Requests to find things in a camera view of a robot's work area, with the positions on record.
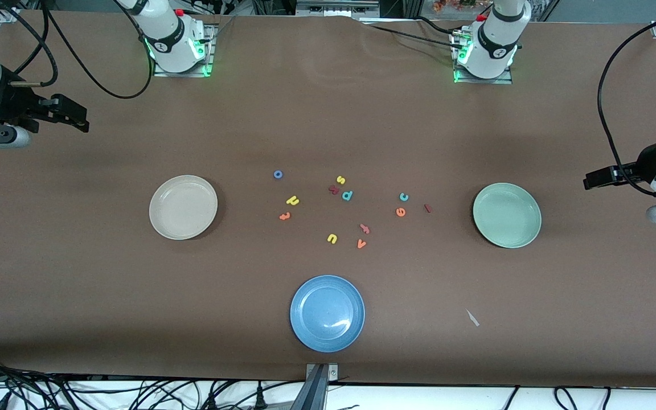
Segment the table surface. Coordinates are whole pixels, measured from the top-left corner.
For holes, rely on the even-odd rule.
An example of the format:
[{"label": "table surface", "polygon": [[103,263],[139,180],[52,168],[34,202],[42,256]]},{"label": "table surface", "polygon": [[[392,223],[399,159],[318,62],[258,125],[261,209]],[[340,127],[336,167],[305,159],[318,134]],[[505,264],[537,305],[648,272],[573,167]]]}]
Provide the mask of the table surface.
[{"label": "table surface", "polygon": [[[55,16],[103,83],[141,86],[124,16]],[[596,88],[638,27],[531,24],[500,86],[453,83],[448,50],[348,18],[236,18],[211,78],[155,78],[128,101],[99,91],[51,34],[60,80],[39,93],[86,106],[91,132],[42,124],[30,147],[0,150],[0,360],[244,379],[336,362],[357,382],[656,386],[654,200],[581,183],[612,163]],[[18,24],[0,32],[7,67],[32,47]],[[49,72],[40,55],[23,75]],[[604,101],[632,161],[656,142],[656,40],[620,55]],[[154,190],[179,174],[219,196],[215,223],[189,241],[149,223]],[[338,175],[350,202],[328,192]],[[474,228],[472,200],[494,182],[538,200],[529,246],[500,249]],[[295,290],[322,274],[350,280],[367,308],[360,337],[330,355],[289,324]]]}]

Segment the white scrap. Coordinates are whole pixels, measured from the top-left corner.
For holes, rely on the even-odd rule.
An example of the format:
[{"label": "white scrap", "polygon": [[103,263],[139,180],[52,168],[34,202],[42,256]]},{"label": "white scrap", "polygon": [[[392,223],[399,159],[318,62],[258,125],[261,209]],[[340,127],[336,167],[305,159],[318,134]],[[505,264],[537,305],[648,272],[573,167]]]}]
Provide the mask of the white scrap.
[{"label": "white scrap", "polygon": [[477,319],[475,319],[474,316],[472,316],[472,313],[470,313],[469,310],[467,310],[467,309],[466,309],[466,311],[467,311],[467,314],[469,315],[469,319],[474,323],[474,325],[479,326],[479,322],[477,322]]}]

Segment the blue plate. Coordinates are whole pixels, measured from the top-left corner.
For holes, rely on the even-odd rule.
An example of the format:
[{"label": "blue plate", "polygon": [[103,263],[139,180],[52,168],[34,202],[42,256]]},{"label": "blue plate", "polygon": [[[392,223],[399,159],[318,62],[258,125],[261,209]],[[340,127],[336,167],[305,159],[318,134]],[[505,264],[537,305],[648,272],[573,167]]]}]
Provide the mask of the blue plate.
[{"label": "blue plate", "polygon": [[361,294],[333,275],[302,284],[292,298],[290,323],[303,345],[322,353],[343,350],[359,337],[366,311]]}]

